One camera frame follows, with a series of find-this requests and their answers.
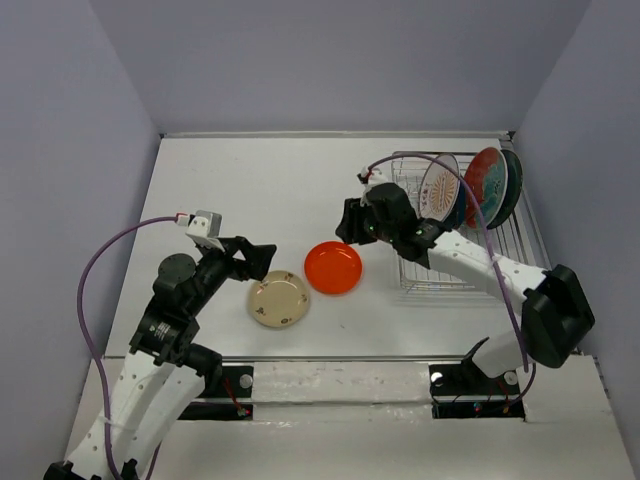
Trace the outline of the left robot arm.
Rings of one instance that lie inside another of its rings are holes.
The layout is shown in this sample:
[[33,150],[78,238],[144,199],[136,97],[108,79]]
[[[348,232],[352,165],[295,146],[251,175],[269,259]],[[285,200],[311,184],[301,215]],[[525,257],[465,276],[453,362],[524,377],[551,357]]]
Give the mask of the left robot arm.
[[199,260],[177,253],[160,263],[153,296],[117,380],[104,391],[102,410],[76,449],[51,464],[45,478],[149,477],[171,426],[198,396],[219,388],[222,357],[195,343],[196,317],[225,281],[263,279],[276,247],[233,237],[199,251]]

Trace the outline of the white plate orange sunburst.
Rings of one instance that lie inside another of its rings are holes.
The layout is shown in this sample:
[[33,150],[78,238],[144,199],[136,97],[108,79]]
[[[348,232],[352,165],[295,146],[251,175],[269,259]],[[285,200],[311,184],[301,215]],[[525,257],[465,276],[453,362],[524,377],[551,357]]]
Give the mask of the white plate orange sunburst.
[[459,164],[450,153],[436,157],[426,169],[418,197],[418,212],[422,218],[445,220],[454,208],[459,192]]

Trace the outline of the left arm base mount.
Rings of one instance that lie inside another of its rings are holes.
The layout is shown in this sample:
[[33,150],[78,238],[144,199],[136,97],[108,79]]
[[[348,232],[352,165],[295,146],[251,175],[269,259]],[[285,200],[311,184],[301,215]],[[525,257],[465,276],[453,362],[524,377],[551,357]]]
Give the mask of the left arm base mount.
[[207,384],[203,393],[180,415],[182,421],[250,421],[254,405],[252,389],[254,367],[250,364],[224,364],[221,378]]

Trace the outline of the dark blue plate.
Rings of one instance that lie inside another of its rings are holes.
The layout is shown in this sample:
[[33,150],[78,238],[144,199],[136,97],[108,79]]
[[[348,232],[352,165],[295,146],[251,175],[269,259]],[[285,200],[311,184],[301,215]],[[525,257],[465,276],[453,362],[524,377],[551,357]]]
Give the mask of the dark blue plate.
[[458,229],[465,222],[466,190],[461,187],[455,205],[445,219],[445,224],[451,229]]

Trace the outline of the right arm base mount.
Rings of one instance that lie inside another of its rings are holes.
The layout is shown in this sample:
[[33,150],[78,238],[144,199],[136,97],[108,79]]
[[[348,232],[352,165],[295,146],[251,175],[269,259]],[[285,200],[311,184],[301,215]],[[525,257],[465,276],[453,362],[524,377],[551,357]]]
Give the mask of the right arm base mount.
[[522,387],[514,370],[488,379],[467,380],[459,363],[429,366],[432,416],[443,419],[525,418]]

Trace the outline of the red and teal floral plate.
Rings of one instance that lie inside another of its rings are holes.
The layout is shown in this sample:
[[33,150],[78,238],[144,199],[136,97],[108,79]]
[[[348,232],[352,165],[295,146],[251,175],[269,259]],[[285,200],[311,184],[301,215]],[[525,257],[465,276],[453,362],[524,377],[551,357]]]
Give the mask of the red and teal floral plate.
[[494,147],[483,149],[468,165],[464,180],[489,225],[498,215],[506,196],[508,169],[504,155]]

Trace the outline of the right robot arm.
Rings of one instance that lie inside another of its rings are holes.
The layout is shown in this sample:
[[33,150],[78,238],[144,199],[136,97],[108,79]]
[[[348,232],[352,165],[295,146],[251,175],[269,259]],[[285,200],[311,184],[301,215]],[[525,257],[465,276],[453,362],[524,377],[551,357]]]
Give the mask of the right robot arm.
[[530,362],[560,368],[595,324],[572,269],[561,264],[543,269],[492,253],[441,221],[419,217],[406,192],[392,182],[345,200],[336,234],[346,244],[387,243],[401,258],[504,303],[511,329],[480,340],[461,362],[460,379],[470,391],[482,392]]

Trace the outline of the teal glazed plate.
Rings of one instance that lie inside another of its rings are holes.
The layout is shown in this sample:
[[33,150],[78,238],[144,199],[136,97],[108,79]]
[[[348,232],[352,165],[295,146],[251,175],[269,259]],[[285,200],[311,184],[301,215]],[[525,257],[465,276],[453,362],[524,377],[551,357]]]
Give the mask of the teal glazed plate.
[[523,185],[523,169],[518,155],[507,149],[502,149],[507,164],[507,189],[504,200],[495,218],[488,224],[488,229],[493,230],[505,223],[513,213],[520,198]]

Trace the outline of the cream plate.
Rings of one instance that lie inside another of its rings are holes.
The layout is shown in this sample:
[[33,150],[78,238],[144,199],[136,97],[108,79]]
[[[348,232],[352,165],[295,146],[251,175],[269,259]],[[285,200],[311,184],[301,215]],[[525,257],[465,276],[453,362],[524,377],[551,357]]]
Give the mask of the cream plate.
[[249,289],[247,311],[260,325],[281,329],[301,320],[309,311],[311,295],[296,274],[285,270],[269,272]]

